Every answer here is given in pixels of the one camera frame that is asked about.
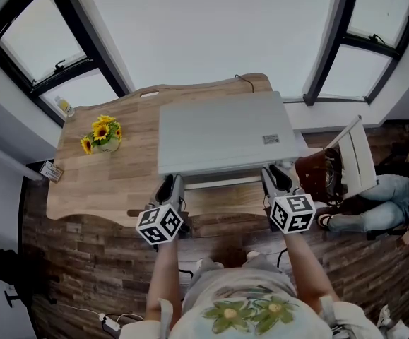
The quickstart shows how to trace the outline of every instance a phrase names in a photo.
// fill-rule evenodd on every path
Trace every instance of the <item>wooden floor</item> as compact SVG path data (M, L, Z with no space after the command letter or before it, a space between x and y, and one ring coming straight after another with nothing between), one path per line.
M324 147L335 135L313 133L305 139L310 147ZM388 155L390 143L404 139L405 129L384 126L367 130L367 135L378 163ZM52 283L51 295L59 303L99 313L143 315L156 253L134 229L101 218L49 220L47 192L47 181L28 182L22 242L24 255L42 250L50 273L60 277L59 283ZM179 242L183 270L192 270L204 256L236 266L251 250L265 253L276 264L285 248L282 235L271 233L261 216L201 216L194 218L193 226L194 238ZM360 305L374 322L380 308L389 304L393 318L409 325L409 248L397 245L397 237L369 242L363 234L334 234L316 226L304 235L342 299ZM280 267L290 272L287 253ZM180 275L184 291L190 277ZM39 338L108 338L95 314L51 305L40 296L34 298L32 319Z

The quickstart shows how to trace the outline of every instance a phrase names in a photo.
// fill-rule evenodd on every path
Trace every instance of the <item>small bottle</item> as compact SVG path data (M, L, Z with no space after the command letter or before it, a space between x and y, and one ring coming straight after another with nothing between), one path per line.
M66 116L72 117L76 112L74 108L63 98L56 96L54 100L59 109L66 113Z

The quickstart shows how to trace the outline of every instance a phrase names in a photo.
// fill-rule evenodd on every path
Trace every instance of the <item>yellow sunflower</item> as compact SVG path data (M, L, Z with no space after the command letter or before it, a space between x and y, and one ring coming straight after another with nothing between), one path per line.
M121 127L117 128L117 130L114 132L114 135L121 140L122 138L122 132L121 132Z
M96 141L106 139L108 133L110 133L110 127L108 127L108 124L93 126L93 137Z
M104 115L100 115L100 117L97 118L97 120L100 123L110 123L111 121L114 121L113 117L109 117L109 116L104 116Z
M88 136L83 137L80 142L82 143L83 150L87 155L93 154L93 147L91 146L91 141Z

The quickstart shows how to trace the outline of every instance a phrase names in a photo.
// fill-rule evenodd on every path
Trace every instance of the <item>window frame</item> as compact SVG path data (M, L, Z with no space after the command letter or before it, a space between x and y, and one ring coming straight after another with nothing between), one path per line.
M8 27L33 2L33 0L9 0L0 11L0 39ZM64 118L55 112L42 98L41 94L77 76L99 69L118 97L131 91L127 87L110 58L105 46L94 30L79 0L54 0L57 8L76 38L86 57L57 69L51 76L34 84L18 67L16 62L0 46L0 67L8 77L32 100L49 118L59 126Z
M328 34L328 39L325 47L322 50L319 63L316 65L314 77L309 85L309 88L305 94L303 94L303 100L307 106L314 105L315 102L349 102L345 98L319 98L322 87L325 80L330 73L331 67L334 63L339 47L343 44L349 47L356 47L367 51L375 52L377 54L383 54L387 57L391 57L391 62L386 67L385 72L379 77L375 86L371 89L368 96L364 97L367 104L371 104L376 96L380 93L391 74L397 67L398 62L401 60L407 46L409 44L409 14L407 17L407 23L403 29L401 38L398 41L397 46L390 47L387 44L374 39L369 39L353 33L348 32L350 20L352 18L353 9L357 0L339 0L337 2L336 11L334 15L333 25Z

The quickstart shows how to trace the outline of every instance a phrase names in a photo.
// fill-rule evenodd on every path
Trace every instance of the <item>white chair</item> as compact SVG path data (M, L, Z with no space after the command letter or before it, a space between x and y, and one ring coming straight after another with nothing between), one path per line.
M344 199L360 194L377 185L374 161L362 126L362 117L356 117L334 138L327 148L339 145L343 161L343 183L347 185Z

